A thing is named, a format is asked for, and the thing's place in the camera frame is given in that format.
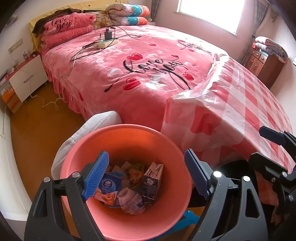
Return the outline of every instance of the wall socket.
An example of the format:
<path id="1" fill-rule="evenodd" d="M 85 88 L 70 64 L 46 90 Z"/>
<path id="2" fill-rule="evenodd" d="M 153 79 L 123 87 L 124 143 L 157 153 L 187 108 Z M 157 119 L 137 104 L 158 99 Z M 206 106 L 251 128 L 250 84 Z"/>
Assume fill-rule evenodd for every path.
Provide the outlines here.
<path id="1" fill-rule="evenodd" d="M 21 46 L 23 44 L 22 39 L 20 39 L 19 41 L 17 41 L 14 45 L 12 45 L 9 49 L 8 49 L 8 53 L 11 54 L 13 51 L 15 51 L 19 46 Z"/>

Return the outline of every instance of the window sill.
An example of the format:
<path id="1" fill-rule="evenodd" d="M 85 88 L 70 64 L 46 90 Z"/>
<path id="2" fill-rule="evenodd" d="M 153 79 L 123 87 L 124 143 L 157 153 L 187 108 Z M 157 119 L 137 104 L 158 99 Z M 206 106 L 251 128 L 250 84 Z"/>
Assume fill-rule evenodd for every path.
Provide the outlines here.
<path id="1" fill-rule="evenodd" d="M 193 18 L 197 18 L 197 19 L 200 19 L 200 20 L 205 21 L 205 22 L 207 22 L 207 23 L 210 23 L 210 24 L 212 24 L 212 25 L 214 25 L 214 26 L 216 26 L 216 27 L 218 27 L 218 28 L 220 28 L 220 29 L 223 29 L 223 28 L 221 28 L 221 27 L 219 27 L 219 26 L 217 26 L 217 25 L 215 25 L 215 24 L 213 24 L 213 23 L 211 23 L 211 22 L 209 22 L 209 21 L 206 21 L 206 20 L 204 20 L 204 19 L 202 19 L 202 18 L 198 18 L 198 17 L 196 17 L 196 16 L 190 15 L 190 14 L 188 14 L 188 13 L 183 13 L 183 12 L 174 12 L 174 13 L 177 13 L 177 14 L 183 14 L 183 15 L 187 15 L 187 16 L 190 16 L 190 17 L 193 17 Z M 223 29 L 223 30 L 224 30 L 225 32 L 231 34 L 232 36 L 235 36 L 235 37 L 238 38 L 238 36 L 236 35 L 237 33 L 234 34 L 234 33 L 231 33 L 231 32 L 229 32 L 229 31 L 225 30 L 225 29 Z"/>

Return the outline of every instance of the gray plaid curtain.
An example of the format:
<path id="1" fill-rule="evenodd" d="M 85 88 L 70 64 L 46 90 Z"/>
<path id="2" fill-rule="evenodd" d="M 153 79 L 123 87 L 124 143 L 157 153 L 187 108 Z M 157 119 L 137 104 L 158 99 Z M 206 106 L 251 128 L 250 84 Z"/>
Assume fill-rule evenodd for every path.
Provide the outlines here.
<path id="1" fill-rule="evenodd" d="M 160 2 L 161 2 L 161 0 L 152 0 L 152 6 L 151 6 L 152 22 L 155 22 L 155 17 L 156 17 L 157 10 L 158 10 Z"/>
<path id="2" fill-rule="evenodd" d="M 255 2 L 255 19 L 254 19 L 254 26 L 253 26 L 253 35 L 250 37 L 246 47 L 244 48 L 243 52 L 239 56 L 239 59 L 237 60 L 242 65 L 244 65 L 248 60 L 248 57 L 250 55 L 249 49 L 252 46 L 257 29 L 262 23 L 268 10 L 268 6 L 264 5 L 259 0 L 254 0 L 254 2 Z"/>

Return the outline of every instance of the plug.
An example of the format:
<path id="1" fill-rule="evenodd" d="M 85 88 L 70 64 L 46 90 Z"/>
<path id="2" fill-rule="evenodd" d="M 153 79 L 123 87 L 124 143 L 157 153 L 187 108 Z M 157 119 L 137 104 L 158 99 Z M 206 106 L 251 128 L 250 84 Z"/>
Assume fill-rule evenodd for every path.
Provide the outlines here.
<path id="1" fill-rule="evenodd" d="M 110 40 L 112 39 L 112 32 L 111 31 L 105 31 L 105 40 Z"/>

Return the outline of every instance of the white drawer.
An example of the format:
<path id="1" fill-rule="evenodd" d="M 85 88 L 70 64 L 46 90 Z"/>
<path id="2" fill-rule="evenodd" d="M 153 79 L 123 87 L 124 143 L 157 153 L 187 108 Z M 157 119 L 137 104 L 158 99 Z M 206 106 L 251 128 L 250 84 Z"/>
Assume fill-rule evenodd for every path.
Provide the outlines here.
<path id="1" fill-rule="evenodd" d="M 23 102 L 47 80 L 48 77 L 44 71 L 41 58 L 37 56 L 19 69 L 9 81 L 19 99 Z"/>

